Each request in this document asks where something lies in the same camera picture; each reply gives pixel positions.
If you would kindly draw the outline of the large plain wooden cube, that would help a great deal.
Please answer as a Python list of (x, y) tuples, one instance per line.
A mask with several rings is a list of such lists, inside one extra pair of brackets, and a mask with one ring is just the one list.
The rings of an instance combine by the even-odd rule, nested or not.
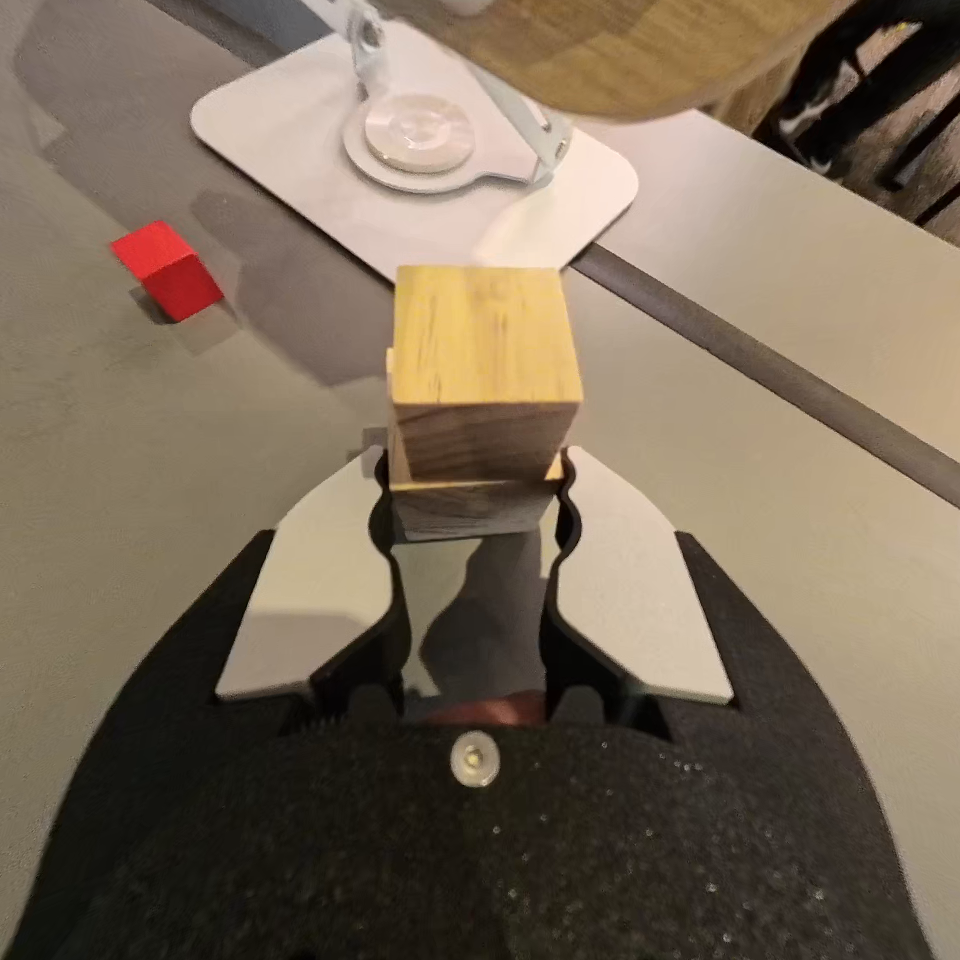
[(558, 376), (494, 363), (428, 360), (388, 348), (389, 489), (410, 542), (522, 533), (539, 523), (563, 478), (561, 448), (584, 391), (576, 363)]

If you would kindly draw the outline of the medium plain wooden cube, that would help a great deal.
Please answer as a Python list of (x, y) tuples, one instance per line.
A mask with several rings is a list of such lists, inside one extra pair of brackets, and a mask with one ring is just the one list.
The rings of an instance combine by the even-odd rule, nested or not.
[(415, 482), (545, 480), (584, 402), (560, 271), (399, 266), (389, 381)]

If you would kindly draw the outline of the small red wooden cube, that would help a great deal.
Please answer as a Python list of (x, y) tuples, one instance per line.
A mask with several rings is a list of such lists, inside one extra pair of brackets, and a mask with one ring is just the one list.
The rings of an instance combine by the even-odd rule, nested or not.
[(224, 300), (196, 250), (168, 222), (149, 222), (111, 241), (109, 249), (173, 323)]

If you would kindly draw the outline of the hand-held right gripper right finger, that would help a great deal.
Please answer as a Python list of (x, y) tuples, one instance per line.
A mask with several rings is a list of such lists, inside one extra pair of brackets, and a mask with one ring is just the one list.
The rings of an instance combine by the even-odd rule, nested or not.
[(643, 693), (729, 705), (735, 691), (676, 527), (582, 446), (562, 462), (547, 624)]

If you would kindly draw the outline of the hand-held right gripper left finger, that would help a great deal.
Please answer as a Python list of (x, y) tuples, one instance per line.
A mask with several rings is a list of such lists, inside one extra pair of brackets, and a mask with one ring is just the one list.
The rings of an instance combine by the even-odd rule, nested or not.
[(275, 528), (215, 686), (219, 700), (347, 698), (338, 686), (402, 685), (409, 615), (392, 554), (386, 451), (368, 448)]

